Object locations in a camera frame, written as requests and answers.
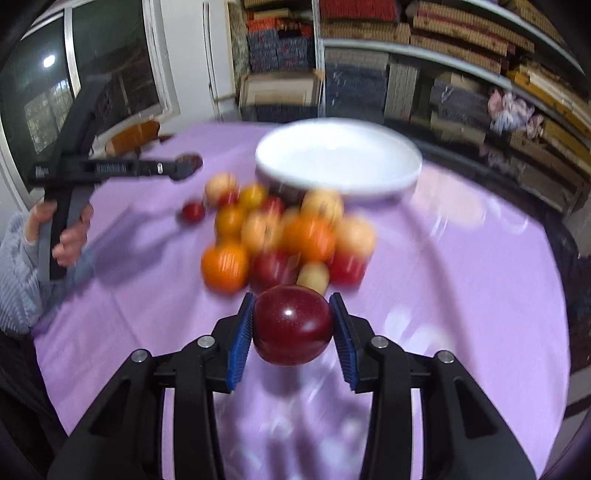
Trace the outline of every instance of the table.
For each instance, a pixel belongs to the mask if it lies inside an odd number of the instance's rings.
[[[151,152],[199,152],[204,167],[192,179],[113,180],[97,190],[88,252],[95,276],[34,331],[49,396],[68,432],[134,349],[177,351],[238,311],[241,294],[221,299],[200,277],[213,215],[188,228],[176,213],[215,172],[253,181],[256,145],[271,129],[194,125]],[[569,379],[564,298],[544,229],[429,163],[412,198],[350,209],[372,221],[379,241],[361,288],[343,294],[349,311],[407,351],[455,352],[541,475]],[[343,381],[332,344],[291,369],[264,363],[252,349],[236,392],[216,397],[228,480],[356,479],[370,402]],[[414,402],[415,429],[418,408]],[[166,479],[174,477],[171,429],[167,416]],[[421,456],[415,435],[413,478]]]

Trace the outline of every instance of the white plate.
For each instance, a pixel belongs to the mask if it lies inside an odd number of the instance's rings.
[[[405,136],[358,120],[294,122],[265,135],[256,163],[299,189],[328,188],[355,197],[396,194],[417,181],[423,157]]]

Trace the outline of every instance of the window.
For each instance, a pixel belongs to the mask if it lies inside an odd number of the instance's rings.
[[[72,30],[81,86],[88,75],[113,76],[116,122],[158,105],[141,0],[96,0],[75,8]]]
[[[25,185],[33,163],[51,156],[72,98],[59,18],[25,37],[0,72],[0,118]]]
[[[88,75],[113,77],[114,115],[100,134],[135,115],[163,111],[142,0],[75,0],[77,6],[69,5],[32,28],[0,72],[0,119],[9,154],[29,192],[28,172],[53,153],[78,79],[84,88]]]

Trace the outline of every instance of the sleeve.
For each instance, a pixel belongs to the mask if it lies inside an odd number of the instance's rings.
[[[37,242],[27,242],[25,213],[15,215],[0,244],[0,330],[28,333],[42,315],[59,304],[78,285],[94,275],[94,257],[85,249],[66,279],[39,282]]]
[[[0,330],[28,333],[41,317],[54,285],[37,281],[38,251],[24,237],[27,214],[15,215],[0,244]]]

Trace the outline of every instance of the wall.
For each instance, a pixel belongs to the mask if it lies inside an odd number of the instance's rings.
[[[0,159],[0,241],[4,238],[8,221],[14,213],[27,210],[18,194],[13,191],[12,183],[7,178],[9,178],[8,172],[4,170],[4,163]]]
[[[209,4],[209,35],[213,66],[208,68],[204,32],[204,3]],[[234,93],[227,7],[224,0],[161,0],[168,61],[178,100],[179,113],[165,119],[163,134],[176,133],[194,122],[216,119],[209,90],[210,71],[217,96]],[[223,116],[235,108],[233,102],[219,105]]]

